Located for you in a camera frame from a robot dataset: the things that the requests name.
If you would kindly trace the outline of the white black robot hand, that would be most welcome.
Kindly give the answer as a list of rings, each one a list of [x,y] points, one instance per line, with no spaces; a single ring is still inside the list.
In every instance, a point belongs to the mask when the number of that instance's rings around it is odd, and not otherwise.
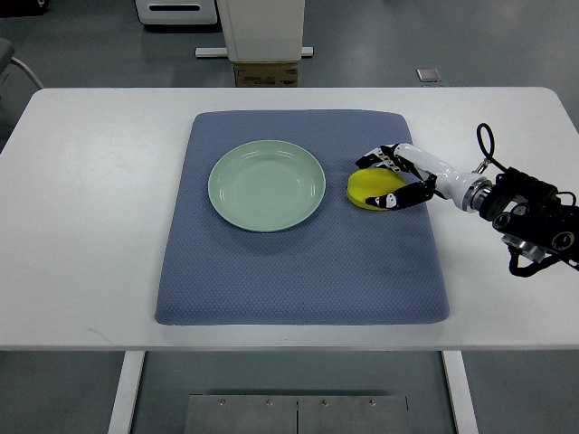
[[[483,175],[459,172],[440,158],[406,143],[377,147],[359,158],[356,166],[381,167],[417,178],[415,183],[391,193],[365,198],[366,204],[389,211],[410,208],[437,195],[453,201],[464,212],[475,212],[492,188],[492,182]]]

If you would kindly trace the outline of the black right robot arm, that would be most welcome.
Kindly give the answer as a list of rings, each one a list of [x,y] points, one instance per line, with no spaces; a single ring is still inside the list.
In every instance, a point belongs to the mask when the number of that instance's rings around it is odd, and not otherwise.
[[[578,205],[573,193],[569,204],[563,195],[513,167],[473,194],[471,208],[502,234],[512,275],[528,278],[558,262],[578,269]]]

